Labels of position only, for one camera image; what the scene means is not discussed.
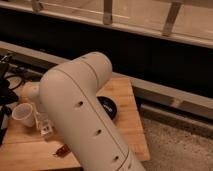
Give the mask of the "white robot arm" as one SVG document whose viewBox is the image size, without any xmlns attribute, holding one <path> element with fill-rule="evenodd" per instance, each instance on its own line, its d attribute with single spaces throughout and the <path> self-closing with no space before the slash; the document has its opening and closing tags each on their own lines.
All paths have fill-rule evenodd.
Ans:
<svg viewBox="0 0 213 171">
<path fill-rule="evenodd" d="M 91 52 L 49 69 L 25 92 L 85 171 L 146 171 L 96 97 L 111 75 L 108 57 Z"/>
</svg>

